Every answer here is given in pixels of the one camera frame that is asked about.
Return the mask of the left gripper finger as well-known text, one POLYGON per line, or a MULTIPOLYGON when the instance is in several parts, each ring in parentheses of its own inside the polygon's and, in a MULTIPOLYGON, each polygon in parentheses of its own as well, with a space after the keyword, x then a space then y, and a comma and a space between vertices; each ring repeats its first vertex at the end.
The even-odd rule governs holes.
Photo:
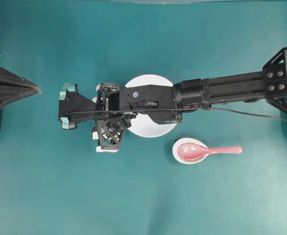
POLYGON ((38 85, 32 83, 31 81, 23 77, 17 76, 2 67, 0 67, 0 83, 17 85, 21 87, 34 88, 34 89, 40 88, 38 85))
POLYGON ((27 87, 0 86, 0 110, 10 103, 40 93, 40 88, 34 89, 27 87))

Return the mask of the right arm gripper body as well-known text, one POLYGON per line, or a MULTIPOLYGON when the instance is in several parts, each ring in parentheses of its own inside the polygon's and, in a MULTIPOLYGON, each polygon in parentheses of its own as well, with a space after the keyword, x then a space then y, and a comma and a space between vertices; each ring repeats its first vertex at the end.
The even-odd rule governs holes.
POLYGON ((97 152, 115 153, 120 150, 121 142, 131 120, 137 112, 119 112, 119 90, 115 83, 101 83, 96 87, 97 97, 92 101, 100 112, 95 117, 95 127, 91 135, 98 141, 97 152))

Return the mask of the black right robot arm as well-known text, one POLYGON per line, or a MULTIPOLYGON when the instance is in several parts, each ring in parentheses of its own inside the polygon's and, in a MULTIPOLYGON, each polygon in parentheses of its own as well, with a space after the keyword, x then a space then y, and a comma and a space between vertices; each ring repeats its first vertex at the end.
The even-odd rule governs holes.
POLYGON ((119 150, 124 130, 138 113, 147 114, 157 124, 177 124, 185 112, 264 99, 287 114, 287 47, 258 72, 187 80, 172 86, 146 84, 117 90, 113 84, 102 84, 98 94, 105 115, 96 122, 91 136, 100 150, 111 152, 119 150))

